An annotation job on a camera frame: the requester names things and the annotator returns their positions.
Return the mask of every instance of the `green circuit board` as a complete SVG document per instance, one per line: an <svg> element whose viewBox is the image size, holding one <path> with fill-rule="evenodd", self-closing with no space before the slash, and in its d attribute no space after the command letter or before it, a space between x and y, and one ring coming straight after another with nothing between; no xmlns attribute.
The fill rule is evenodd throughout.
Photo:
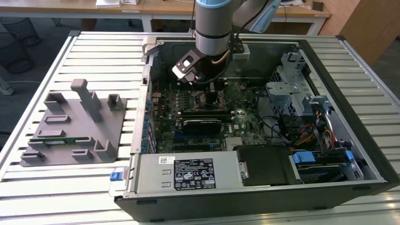
<svg viewBox="0 0 400 225"><path fill-rule="evenodd" d="M203 103L203 91L181 90L173 85L155 87L157 153L225 151L225 138L231 137L239 137L243 144L267 143L268 137L253 104L259 89L247 88L239 82L229 82L219 91L219 105L212 106ZM181 131L183 119L179 113L199 112L204 107L216 111L229 111L231 121L221 124L217 135L187 136Z"/></svg>

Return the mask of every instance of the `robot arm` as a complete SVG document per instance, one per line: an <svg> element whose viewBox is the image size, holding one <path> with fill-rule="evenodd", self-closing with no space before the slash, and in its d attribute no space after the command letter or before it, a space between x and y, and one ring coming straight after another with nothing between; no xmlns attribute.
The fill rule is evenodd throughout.
<svg viewBox="0 0 400 225"><path fill-rule="evenodd" d="M172 69L177 78L189 83L199 80L200 74L204 80L217 78L233 51L232 24L263 33L279 5L280 0L196 0L196 49Z"/></svg>

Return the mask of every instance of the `gray fixture base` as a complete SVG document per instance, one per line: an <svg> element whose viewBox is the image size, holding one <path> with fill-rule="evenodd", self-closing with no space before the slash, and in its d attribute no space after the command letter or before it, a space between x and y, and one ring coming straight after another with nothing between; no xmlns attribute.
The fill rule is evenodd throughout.
<svg viewBox="0 0 400 225"><path fill-rule="evenodd" d="M21 166L116 161L127 99L111 95L99 102L103 120L95 122L80 99L64 99L60 93L49 94L48 110L21 155Z"/></svg>

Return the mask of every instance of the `power supply label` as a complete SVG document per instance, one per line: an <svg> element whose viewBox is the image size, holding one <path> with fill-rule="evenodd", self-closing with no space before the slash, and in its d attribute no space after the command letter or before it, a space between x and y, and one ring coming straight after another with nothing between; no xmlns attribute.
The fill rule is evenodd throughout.
<svg viewBox="0 0 400 225"><path fill-rule="evenodd" d="M177 191L216 188L212 158L173 161Z"/></svg>

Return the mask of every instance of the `mesh trash can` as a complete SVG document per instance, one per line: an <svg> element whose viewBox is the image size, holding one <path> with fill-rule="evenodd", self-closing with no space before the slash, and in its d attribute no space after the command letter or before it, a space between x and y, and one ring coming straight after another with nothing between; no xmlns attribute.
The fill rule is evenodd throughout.
<svg viewBox="0 0 400 225"><path fill-rule="evenodd" d="M19 35L20 43L24 46L33 46L40 42L40 38L29 18L0 17L0 23L9 32Z"/></svg>
<svg viewBox="0 0 400 225"><path fill-rule="evenodd" d="M19 43L19 35L12 32L0 32L0 65L12 74L25 72L33 66L28 52Z"/></svg>

